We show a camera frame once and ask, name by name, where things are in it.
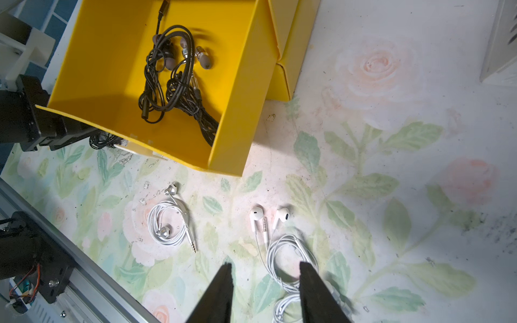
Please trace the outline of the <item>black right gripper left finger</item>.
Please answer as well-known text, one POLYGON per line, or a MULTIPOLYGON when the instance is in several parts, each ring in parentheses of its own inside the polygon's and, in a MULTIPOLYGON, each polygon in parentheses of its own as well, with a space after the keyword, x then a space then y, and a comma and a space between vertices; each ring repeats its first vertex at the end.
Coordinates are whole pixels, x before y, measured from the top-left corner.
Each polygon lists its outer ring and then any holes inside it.
POLYGON ((195 306, 187 323, 230 323, 233 295, 232 264, 225 262, 195 306))

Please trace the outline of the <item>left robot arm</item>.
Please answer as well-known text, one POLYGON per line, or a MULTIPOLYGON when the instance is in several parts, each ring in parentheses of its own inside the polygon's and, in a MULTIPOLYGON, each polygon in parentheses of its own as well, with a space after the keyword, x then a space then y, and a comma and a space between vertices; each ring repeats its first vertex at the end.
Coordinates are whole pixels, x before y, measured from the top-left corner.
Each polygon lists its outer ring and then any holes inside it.
MULTIPOLYGON (((23 152, 40 146, 52 151, 97 135, 85 123, 42 109, 50 95, 38 78, 20 75, 17 90, 1 91, 1 142, 18 144, 23 152)), ((33 290, 27 295, 9 293, 16 300, 33 301, 42 296, 53 304, 67 287, 75 261, 43 231, 27 211, 15 211, 1 221, 1 278, 20 276, 33 290)))

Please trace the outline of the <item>yellow drawer cabinet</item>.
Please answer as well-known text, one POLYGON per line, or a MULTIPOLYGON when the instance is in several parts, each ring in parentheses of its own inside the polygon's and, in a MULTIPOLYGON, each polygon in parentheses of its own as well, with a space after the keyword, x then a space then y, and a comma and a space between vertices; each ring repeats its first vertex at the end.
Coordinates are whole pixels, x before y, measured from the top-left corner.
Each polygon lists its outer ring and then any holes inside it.
POLYGON ((293 97, 319 5, 84 1, 40 109, 241 176, 264 103, 293 97))

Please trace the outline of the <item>small black wired earphones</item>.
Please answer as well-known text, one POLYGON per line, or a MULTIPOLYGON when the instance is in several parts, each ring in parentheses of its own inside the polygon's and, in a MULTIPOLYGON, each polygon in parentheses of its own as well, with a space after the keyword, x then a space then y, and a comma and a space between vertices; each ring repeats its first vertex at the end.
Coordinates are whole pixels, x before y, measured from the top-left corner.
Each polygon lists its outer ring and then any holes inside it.
POLYGON ((180 47, 183 60, 171 71, 170 80, 166 85, 166 99, 167 102, 172 102, 173 108, 183 111, 197 121, 204 140, 212 147, 219 123, 203 105, 201 90, 193 71, 195 63, 193 41, 181 38, 180 47))

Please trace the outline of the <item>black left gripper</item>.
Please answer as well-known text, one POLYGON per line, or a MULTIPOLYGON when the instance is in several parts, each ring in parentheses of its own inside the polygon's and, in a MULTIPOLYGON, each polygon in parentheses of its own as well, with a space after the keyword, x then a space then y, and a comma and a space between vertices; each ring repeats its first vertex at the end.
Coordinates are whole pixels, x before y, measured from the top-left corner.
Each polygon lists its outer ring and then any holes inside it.
POLYGON ((40 146, 56 151, 100 133, 100 129, 37 107, 50 99, 39 79, 20 75, 18 90, 1 91, 1 143, 18 143, 24 152, 40 146))

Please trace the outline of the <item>black earphones large coil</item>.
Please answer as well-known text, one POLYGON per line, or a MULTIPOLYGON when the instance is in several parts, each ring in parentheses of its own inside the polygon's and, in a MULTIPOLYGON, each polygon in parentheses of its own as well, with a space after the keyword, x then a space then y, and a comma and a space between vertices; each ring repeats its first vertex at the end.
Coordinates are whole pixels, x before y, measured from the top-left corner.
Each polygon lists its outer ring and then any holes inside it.
POLYGON ((152 50, 145 58, 144 91, 138 99, 141 109, 141 118, 149 124, 157 124, 166 112, 174 109, 172 102, 167 102, 166 85, 170 80, 171 71, 180 63, 173 51, 173 39, 186 38, 195 41, 191 31, 182 25, 173 25, 165 31, 161 31, 161 22, 168 8, 169 1, 163 1, 158 10, 158 22, 155 35, 152 36, 152 50))

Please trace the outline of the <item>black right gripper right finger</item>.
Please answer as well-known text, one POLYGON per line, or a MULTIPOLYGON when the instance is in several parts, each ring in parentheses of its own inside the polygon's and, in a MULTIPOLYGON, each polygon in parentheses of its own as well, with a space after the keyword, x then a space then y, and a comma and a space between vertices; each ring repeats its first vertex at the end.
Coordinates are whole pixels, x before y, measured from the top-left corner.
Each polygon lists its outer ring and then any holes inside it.
POLYGON ((351 323, 309 262, 300 262, 299 291, 303 323, 351 323))

